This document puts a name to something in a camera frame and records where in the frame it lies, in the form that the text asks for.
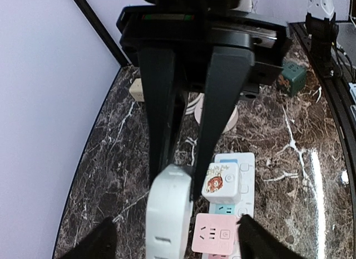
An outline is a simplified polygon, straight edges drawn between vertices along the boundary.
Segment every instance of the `socket hole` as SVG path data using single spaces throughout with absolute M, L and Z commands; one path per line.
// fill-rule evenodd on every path
M 260 45 L 260 44 L 262 44 L 262 39 L 261 39 L 261 38 L 258 38 L 258 37 L 254 37 L 254 43 L 255 43 L 256 45 Z
M 169 243 L 171 244 L 171 240 L 169 238 L 163 238 L 163 237 L 155 237 L 156 241 L 162 242 L 162 243 Z
M 245 95 L 245 97 L 247 97 L 248 99 L 255 99 L 256 98 L 256 96 L 252 95 L 252 94 L 247 94 L 247 95 Z
M 180 172 L 169 172 L 169 175 L 179 175 L 180 177 L 183 176 Z

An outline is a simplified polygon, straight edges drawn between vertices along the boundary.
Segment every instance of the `cube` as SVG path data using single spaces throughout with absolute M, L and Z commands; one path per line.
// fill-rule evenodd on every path
M 277 80 L 277 89 L 290 97 L 295 96 L 306 83 L 306 69 L 294 62 L 287 62 Z
M 241 198 L 241 173 L 237 163 L 211 163 L 201 194 L 210 203 L 237 204 Z

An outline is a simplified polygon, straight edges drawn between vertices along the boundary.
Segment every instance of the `white wall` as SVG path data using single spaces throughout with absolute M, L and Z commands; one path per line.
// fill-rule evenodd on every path
M 339 21 L 349 19 L 350 0 L 333 0 Z M 304 22 L 308 0 L 253 0 L 254 12 L 288 22 Z
M 121 33 L 116 27 L 116 21 L 124 7 L 142 6 L 148 3 L 145 0 L 86 0 L 100 21 L 103 23 L 111 37 L 119 44 Z
M 119 65 L 73 0 L 0 0 L 0 258 L 48 259 Z

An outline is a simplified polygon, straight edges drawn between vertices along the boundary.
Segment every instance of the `green cube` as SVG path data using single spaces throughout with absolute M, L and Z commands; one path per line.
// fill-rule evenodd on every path
M 277 88 L 292 97 L 304 88 L 305 82 L 306 69 L 294 62 L 287 62 L 278 77 Z

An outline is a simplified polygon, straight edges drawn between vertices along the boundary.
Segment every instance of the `white plug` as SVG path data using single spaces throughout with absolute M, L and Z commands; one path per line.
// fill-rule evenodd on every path
M 170 164 L 154 180 L 146 211 L 146 259 L 183 259 L 193 210 L 191 177 Z
M 240 202 L 241 174 L 237 163 L 211 163 L 201 194 L 210 203 L 237 204 Z
M 140 78 L 137 78 L 132 85 L 130 86 L 130 89 L 128 90 L 131 94 L 131 96 L 138 102 L 144 102 L 144 90 L 142 88 L 142 82 Z

